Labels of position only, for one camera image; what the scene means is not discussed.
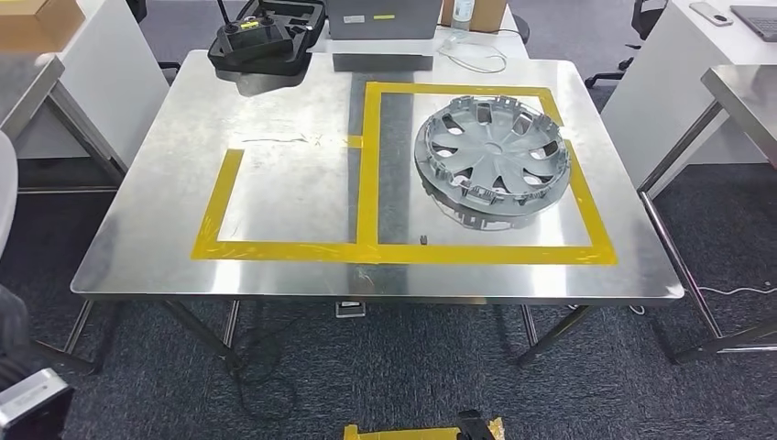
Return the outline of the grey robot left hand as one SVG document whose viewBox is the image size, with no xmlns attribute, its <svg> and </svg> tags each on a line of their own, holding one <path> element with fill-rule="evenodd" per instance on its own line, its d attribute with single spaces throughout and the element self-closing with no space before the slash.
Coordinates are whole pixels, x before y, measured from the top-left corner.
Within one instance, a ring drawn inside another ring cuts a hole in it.
<svg viewBox="0 0 777 440">
<path fill-rule="evenodd" d="M 29 316 L 25 303 L 1 286 L 1 353 L 22 365 L 28 363 Z"/>
</svg>

